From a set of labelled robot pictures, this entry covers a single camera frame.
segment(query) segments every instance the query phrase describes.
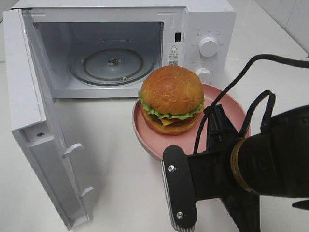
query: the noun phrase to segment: bottom bun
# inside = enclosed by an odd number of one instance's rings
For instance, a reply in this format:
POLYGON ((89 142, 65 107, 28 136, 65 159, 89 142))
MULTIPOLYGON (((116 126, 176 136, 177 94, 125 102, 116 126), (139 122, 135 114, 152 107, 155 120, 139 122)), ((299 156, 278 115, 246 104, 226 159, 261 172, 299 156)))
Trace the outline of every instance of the bottom bun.
POLYGON ((179 134, 185 133, 186 131, 190 130, 194 126, 194 124, 197 122, 200 116, 200 113, 194 114, 192 119, 187 122, 184 122, 184 123, 177 122, 177 125, 176 123, 172 123, 170 125, 163 126, 163 124, 153 121, 151 116, 147 113, 147 111, 143 107, 141 107, 141 112, 146 121, 146 124, 151 129, 153 129, 157 133, 165 134, 165 135, 179 135, 179 134))

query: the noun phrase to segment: warning label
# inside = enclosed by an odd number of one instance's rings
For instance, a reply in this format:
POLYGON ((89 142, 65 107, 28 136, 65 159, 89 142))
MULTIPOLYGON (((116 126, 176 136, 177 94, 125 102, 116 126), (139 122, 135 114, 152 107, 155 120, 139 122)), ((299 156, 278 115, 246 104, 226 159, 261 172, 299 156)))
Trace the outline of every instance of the warning label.
POLYGON ((181 43, 168 43, 166 65, 178 65, 181 58, 181 52, 181 43))

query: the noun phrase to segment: burger patty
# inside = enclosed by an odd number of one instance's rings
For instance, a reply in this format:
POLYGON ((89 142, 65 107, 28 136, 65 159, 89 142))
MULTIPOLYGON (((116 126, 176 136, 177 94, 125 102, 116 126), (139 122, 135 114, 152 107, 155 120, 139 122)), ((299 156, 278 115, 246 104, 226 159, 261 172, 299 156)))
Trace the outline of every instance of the burger patty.
MULTIPOLYGON (((156 122, 156 123, 159 123, 159 124, 163 125, 162 121, 158 118, 157 115, 152 115, 152 114, 150 114, 149 116, 150 116, 150 118, 152 119, 152 121, 154 121, 154 122, 156 122)), ((180 125, 182 125, 182 124, 184 124, 184 123, 187 123, 187 122, 191 121, 192 119, 193 119, 193 117, 189 117, 189 118, 184 119, 184 120, 181 120, 181 121, 173 122, 173 123, 169 124, 168 126, 178 127, 178 126, 180 126, 180 125)))

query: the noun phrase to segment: top bun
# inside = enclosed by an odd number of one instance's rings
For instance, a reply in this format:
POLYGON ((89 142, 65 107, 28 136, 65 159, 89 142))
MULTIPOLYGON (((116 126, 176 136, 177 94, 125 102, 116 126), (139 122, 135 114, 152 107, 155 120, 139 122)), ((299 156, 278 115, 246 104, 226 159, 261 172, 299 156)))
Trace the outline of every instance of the top bun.
POLYGON ((168 65, 152 72, 141 87, 144 102, 162 114, 182 115, 204 99, 203 86, 192 71, 168 65))

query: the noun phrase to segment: white countertop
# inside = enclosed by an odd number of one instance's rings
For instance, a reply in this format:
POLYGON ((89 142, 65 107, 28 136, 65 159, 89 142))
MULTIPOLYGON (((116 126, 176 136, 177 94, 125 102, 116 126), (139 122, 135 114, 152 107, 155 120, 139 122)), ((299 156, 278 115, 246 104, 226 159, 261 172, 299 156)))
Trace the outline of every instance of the white countertop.
MULTIPOLYGON (((249 58, 273 53, 304 59, 307 54, 253 0, 231 0, 237 12, 228 60, 218 81, 224 88, 249 58)), ((0 231, 65 232, 57 211, 10 132, 7 79, 0 24, 0 231)), ((245 110, 269 89, 276 94, 273 115, 308 104, 309 70, 258 61, 229 92, 245 110)), ((82 187, 94 186, 85 197, 93 219, 75 232, 172 232, 164 194, 161 164, 138 142, 131 113, 135 99, 62 99, 56 107, 67 144, 83 143, 76 163, 82 187)), ((261 104, 252 120, 259 132, 261 104)), ((309 212, 291 207, 297 199, 261 197, 263 232, 308 230, 309 212)), ((219 199, 197 203, 196 232, 237 232, 219 199)))

